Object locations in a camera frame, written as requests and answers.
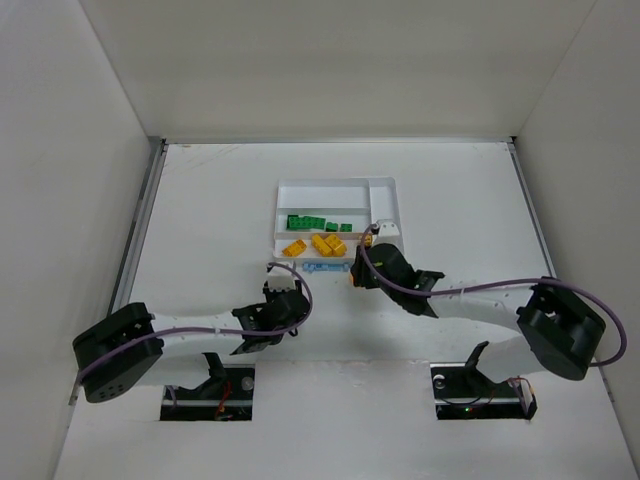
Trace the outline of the green L-shaped lego brick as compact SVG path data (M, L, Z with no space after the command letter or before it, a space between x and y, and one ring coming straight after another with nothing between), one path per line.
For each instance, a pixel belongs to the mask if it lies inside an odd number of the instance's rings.
M323 217L289 215L287 217L286 229L291 231L324 230L325 225L326 219Z

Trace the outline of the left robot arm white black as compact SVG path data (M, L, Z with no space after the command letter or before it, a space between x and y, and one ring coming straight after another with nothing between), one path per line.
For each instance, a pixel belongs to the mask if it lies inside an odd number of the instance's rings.
M281 343L311 313L313 297L301 284L264 293L262 303L198 317L152 313L143 302L127 304L73 340L75 386L93 404L143 384L211 389L223 381L225 359Z

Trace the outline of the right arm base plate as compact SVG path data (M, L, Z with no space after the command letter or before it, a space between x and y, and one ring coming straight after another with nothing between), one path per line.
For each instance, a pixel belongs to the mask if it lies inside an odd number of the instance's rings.
M538 411L536 395L526 378L494 383L461 363L433 363L430 375L438 420L531 421Z

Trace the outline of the yellow 2x3 lego brick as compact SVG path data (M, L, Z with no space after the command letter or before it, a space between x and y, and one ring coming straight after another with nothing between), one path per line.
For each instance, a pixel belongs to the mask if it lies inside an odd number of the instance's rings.
M322 257L343 257L347 252L346 244L336 234L325 237L314 234L311 237L311 244Z

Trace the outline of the large yellow arch lego brick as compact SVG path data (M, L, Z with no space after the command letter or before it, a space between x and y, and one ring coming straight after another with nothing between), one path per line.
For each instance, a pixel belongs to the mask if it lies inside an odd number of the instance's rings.
M298 239L292 242L291 244L289 244L288 246L286 246L282 250L282 255L285 257L295 258L304 254L306 250L307 250L306 242L303 239Z

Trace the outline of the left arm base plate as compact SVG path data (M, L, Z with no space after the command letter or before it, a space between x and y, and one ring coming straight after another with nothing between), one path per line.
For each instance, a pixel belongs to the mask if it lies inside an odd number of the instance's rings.
M253 416L255 368L232 365L225 380L205 383L203 388L166 388L159 419L164 422L245 422Z

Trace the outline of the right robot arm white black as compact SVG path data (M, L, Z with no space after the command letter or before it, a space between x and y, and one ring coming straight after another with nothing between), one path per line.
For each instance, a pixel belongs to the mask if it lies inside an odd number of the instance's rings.
M351 276L354 286L383 291L411 315L468 319L514 331L509 340L481 341L466 361L467 368L494 383L543 370L581 381L606 328L589 304L555 279L482 290L439 271L413 268L390 243L358 248Z

